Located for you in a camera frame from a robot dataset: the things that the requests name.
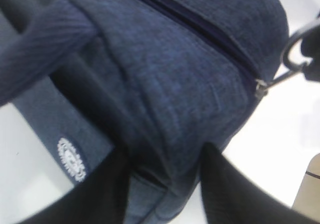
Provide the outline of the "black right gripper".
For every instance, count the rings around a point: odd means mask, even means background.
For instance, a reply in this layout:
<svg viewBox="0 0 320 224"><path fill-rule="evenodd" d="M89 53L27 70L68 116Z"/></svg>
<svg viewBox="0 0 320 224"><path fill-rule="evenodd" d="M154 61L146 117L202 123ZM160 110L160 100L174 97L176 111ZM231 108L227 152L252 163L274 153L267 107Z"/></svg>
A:
<svg viewBox="0 0 320 224"><path fill-rule="evenodd" d="M320 13L316 19L310 24L305 36L302 38L300 51L304 57L308 57L311 61L303 67L304 77L308 81L320 82Z"/></svg>

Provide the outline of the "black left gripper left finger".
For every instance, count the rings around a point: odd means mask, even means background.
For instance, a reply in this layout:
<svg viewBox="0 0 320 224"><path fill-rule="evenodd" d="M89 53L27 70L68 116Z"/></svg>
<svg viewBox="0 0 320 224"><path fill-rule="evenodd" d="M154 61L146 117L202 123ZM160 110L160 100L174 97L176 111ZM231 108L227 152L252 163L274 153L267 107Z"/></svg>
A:
<svg viewBox="0 0 320 224"><path fill-rule="evenodd" d="M84 182L22 223L123 223L129 176L127 155L115 149Z"/></svg>

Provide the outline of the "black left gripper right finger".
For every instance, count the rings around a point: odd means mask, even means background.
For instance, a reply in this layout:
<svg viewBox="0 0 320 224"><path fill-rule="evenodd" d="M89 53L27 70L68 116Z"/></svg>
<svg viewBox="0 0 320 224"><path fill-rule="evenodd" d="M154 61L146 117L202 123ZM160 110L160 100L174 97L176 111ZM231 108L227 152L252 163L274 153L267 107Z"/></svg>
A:
<svg viewBox="0 0 320 224"><path fill-rule="evenodd" d="M201 196L208 223L316 223L259 189L214 144L203 146L200 159Z"/></svg>

